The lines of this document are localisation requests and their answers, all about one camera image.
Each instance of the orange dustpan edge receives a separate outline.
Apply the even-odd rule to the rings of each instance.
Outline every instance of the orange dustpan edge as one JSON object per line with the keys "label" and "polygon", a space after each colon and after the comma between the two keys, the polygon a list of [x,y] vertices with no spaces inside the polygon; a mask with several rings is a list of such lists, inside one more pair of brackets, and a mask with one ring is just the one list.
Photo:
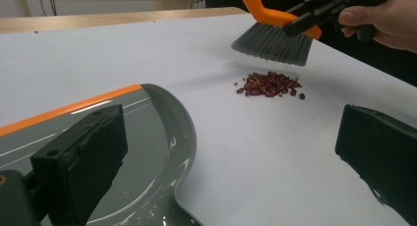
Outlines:
{"label": "orange dustpan edge", "polygon": [[55,109],[55,110],[51,110],[51,111],[48,111],[48,112],[45,112],[36,116],[32,116],[30,118],[27,118],[22,121],[18,121],[10,125],[6,125],[0,128],[0,137],[14,133],[15,131],[27,128],[29,126],[39,124],[46,120],[50,120],[50,119],[53,119],[55,117],[58,117],[64,114],[77,111],[79,109],[94,105],[96,103],[108,100],[110,98],[113,98],[119,95],[129,93],[129,92],[141,89],[141,88],[142,87],[140,85],[129,85],[129,86],[117,89],[117,90],[104,93],[102,95],[98,95],[98,96],[88,98],[86,100],[82,100],[82,101],[79,101],[79,102],[76,102],[76,103]]}

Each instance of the red bean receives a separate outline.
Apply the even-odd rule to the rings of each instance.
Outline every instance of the red bean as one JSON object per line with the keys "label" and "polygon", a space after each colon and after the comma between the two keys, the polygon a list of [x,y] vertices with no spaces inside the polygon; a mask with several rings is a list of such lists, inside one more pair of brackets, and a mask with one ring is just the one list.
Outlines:
{"label": "red bean", "polygon": [[[237,93],[243,93],[247,96],[264,95],[266,97],[275,97],[277,95],[282,96],[288,93],[295,96],[297,90],[295,88],[302,87],[298,82],[298,78],[292,80],[283,74],[277,74],[276,72],[269,71],[266,75],[258,74],[256,72],[249,74],[248,77],[243,79],[246,83],[243,87],[236,90]],[[300,99],[304,99],[305,95],[300,93]]]}

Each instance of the orange plastic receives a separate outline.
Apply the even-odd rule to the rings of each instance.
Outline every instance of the orange plastic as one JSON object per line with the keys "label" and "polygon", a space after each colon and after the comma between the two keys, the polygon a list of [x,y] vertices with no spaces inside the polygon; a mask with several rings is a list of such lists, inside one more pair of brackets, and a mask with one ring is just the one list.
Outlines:
{"label": "orange plastic", "polygon": [[27,118],[26,120],[22,120],[22,121],[1,127],[0,137],[11,134],[15,131],[24,129],[26,127],[41,123],[43,121],[55,118],[57,116],[64,115],[64,114],[74,112],[82,108],[94,105],[98,102],[102,102],[102,101],[111,99],[113,97],[123,95],[134,90],[138,90],[140,88],[142,88],[140,85],[126,86],[126,87],[123,87],[114,91],[107,92],[99,96],[95,96],[93,98],[89,98],[89,99],[86,99],[86,100],[83,100],[83,101],[80,101],[71,105],[58,108],[56,110],[48,111],[46,113]]}
{"label": "orange plastic", "polygon": [[[255,20],[262,24],[283,27],[297,19],[297,16],[292,14],[265,8],[262,0],[243,0],[243,2]],[[304,31],[304,34],[319,39],[322,30],[318,26],[313,26]]]}

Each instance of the gray plastic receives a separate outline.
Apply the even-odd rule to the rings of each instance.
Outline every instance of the gray plastic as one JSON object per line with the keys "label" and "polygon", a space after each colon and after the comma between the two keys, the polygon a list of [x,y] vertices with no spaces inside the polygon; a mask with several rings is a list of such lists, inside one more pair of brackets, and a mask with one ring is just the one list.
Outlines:
{"label": "gray plastic", "polygon": [[[172,94],[156,85],[31,126],[0,138],[0,170],[27,174],[29,157],[88,113],[122,104],[129,152],[88,225],[202,225],[176,199],[193,164],[193,122]],[[50,225],[46,217],[42,225]]]}

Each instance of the brush bristles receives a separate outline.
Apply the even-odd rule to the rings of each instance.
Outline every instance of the brush bristles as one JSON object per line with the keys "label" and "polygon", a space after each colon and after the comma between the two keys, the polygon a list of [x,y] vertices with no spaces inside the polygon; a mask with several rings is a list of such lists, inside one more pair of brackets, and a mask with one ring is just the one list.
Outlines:
{"label": "brush bristles", "polygon": [[284,29],[256,23],[232,43],[232,48],[266,60],[305,66],[313,38],[288,37]]}

